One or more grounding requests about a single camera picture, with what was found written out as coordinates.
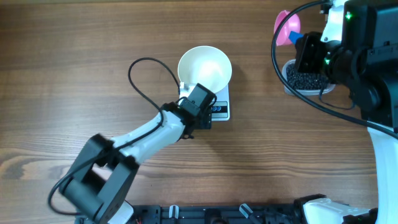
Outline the pink scoop with blue handle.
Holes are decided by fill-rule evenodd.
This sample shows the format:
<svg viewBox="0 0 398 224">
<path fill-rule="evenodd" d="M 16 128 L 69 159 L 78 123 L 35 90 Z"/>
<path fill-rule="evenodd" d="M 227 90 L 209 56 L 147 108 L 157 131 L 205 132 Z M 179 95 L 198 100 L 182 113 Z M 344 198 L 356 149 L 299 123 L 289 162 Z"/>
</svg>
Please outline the pink scoop with blue handle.
<svg viewBox="0 0 398 224">
<path fill-rule="evenodd" d="M 283 10 L 276 17 L 274 24 L 274 32 L 276 32 L 280 23 L 289 15 L 290 11 Z M 296 41 L 303 37 L 300 32 L 301 23 L 298 15 L 294 14 L 281 28 L 276 40 L 276 45 L 291 45 L 296 44 Z"/>
</svg>

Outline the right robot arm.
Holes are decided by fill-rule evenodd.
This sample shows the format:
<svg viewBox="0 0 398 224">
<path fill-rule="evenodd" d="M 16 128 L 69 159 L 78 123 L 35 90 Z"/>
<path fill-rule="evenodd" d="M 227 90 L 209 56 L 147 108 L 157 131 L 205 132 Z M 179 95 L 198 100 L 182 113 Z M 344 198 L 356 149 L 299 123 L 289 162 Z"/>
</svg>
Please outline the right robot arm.
<svg viewBox="0 0 398 224">
<path fill-rule="evenodd" d="M 377 215 L 344 222 L 397 223 L 397 1 L 319 1 L 323 33 L 295 40 L 295 68 L 322 73 L 350 91 L 376 157 Z"/>
</svg>

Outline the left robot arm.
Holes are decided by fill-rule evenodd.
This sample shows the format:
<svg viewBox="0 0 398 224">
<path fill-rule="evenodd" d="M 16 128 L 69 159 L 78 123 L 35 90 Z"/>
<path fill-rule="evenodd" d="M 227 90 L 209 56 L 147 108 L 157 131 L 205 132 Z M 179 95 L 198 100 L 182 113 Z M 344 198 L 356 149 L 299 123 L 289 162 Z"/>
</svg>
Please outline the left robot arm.
<svg viewBox="0 0 398 224">
<path fill-rule="evenodd" d="M 179 102 L 164 104 L 157 116 L 134 131 L 106 139 L 91 137 L 59 183 L 60 193 L 92 223 L 128 223 L 134 214 L 125 201 L 139 166 L 162 148 L 188 139 L 211 123 L 216 95 L 196 84 Z"/>
</svg>

